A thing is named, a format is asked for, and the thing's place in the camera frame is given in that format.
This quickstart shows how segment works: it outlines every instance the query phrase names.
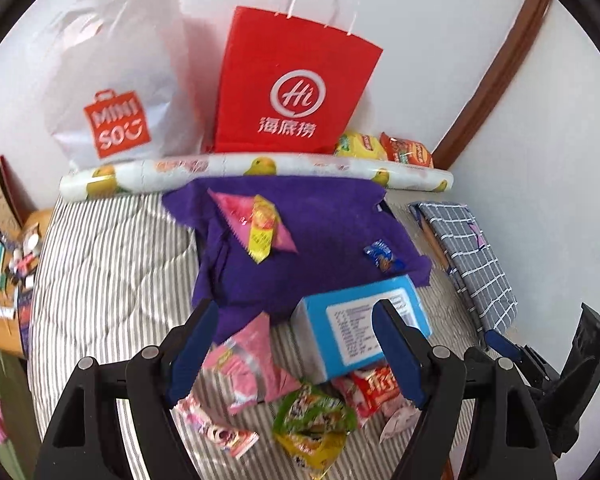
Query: striped bedsheet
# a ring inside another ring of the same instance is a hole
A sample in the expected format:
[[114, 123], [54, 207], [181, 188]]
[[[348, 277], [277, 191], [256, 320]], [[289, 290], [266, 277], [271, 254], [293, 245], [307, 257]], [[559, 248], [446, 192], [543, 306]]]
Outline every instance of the striped bedsheet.
[[[419, 250], [433, 256], [408, 211], [410, 202], [428, 196], [391, 191], [387, 202]], [[30, 335], [29, 385], [41, 436], [81, 357], [93, 356], [101, 364], [129, 359], [144, 346], [159, 344], [170, 328], [186, 321], [197, 272], [193, 232], [170, 218], [160, 204], [160, 195], [58, 202], [36, 277]], [[431, 286], [418, 291], [432, 325], [432, 344], [444, 344], [461, 356], [477, 343], [466, 309], [443, 269], [434, 264]], [[301, 377], [304, 368], [298, 357], [298, 341], [288, 326], [273, 329], [271, 341], [276, 362]], [[200, 374], [194, 391], [220, 420], [260, 434], [256, 446], [242, 459], [234, 460], [188, 430], [173, 412], [203, 479], [306, 479], [272, 438], [276, 402], [231, 416], [226, 409], [231, 401], [229, 383], [212, 372]], [[133, 475], [148, 480], [128, 403], [119, 403]], [[469, 432], [471, 409], [470, 402], [465, 401], [456, 444]], [[378, 444], [383, 425], [378, 414], [363, 430], [351, 434], [328, 478], [389, 479], [410, 435]]]

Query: rolled mat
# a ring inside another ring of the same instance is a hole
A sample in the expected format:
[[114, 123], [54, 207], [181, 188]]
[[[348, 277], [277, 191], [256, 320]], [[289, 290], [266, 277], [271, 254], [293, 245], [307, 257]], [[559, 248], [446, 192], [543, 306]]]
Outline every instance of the rolled mat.
[[69, 174], [60, 181], [60, 195], [80, 202], [124, 193], [170, 191], [202, 176], [297, 175], [373, 180], [391, 189], [442, 192], [451, 189], [448, 171], [386, 160], [345, 158], [308, 153], [215, 153], [134, 160]]

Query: white wall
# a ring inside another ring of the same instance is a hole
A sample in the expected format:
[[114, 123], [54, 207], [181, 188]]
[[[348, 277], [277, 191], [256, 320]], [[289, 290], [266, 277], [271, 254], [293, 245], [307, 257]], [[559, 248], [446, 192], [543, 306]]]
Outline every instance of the white wall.
[[[527, 60], [452, 166], [519, 302], [520, 337], [558, 370], [585, 302], [600, 313], [600, 54], [554, 2]], [[600, 448], [600, 389], [558, 461], [577, 479]]]
[[[37, 207], [51, 206], [67, 163], [45, 131], [27, 43], [73, 0], [38, 0], [0, 46], [0, 153]], [[523, 0], [362, 0], [355, 32], [385, 49], [363, 98], [363, 128], [422, 140], [433, 149], [471, 97]], [[182, 0], [207, 122], [214, 114], [222, 50], [236, 5], [278, 0]], [[346, 26], [350, 0], [343, 0]], [[300, 0], [299, 14], [331, 15], [331, 0]], [[49, 163], [40, 164], [45, 157]]]

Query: blue box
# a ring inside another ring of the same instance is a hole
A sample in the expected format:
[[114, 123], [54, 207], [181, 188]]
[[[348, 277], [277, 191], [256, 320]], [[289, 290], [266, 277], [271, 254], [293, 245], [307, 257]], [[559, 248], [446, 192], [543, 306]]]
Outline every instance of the blue box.
[[291, 316], [306, 378], [313, 384], [346, 375], [384, 358], [371, 325], [379, 300], [390, 300], [409, 326], [431, 335], [408, 276], [302, 298]]

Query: metal bolt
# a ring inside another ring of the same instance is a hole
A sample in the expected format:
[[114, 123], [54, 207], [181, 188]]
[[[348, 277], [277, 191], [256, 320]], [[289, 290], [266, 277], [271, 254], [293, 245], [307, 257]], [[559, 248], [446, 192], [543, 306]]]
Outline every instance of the metal bolt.
[[503, 370], [511, 370], [513, 368], [513, 362], [508, 357], [501, 357], [498, 359], [498, 366]]
[[451, 350], [449, 350], [449, 348], [446, 346], [434, 346], [433, 355], [435, 355], [438, 359], [448, 359], [451, 355]]
[[80, 370], [87, 370], [93, 366], [93, 357], [83, 357], [78, 361], [78, 368]]
[[142, 357], [144, 357], [145, 359], [153, 359], [154, 357], [156, 357], [158, 354], [160, 353], [160, 351], [158, 350], [157, 346], [147, 346], [146, 348], [142, 349]]

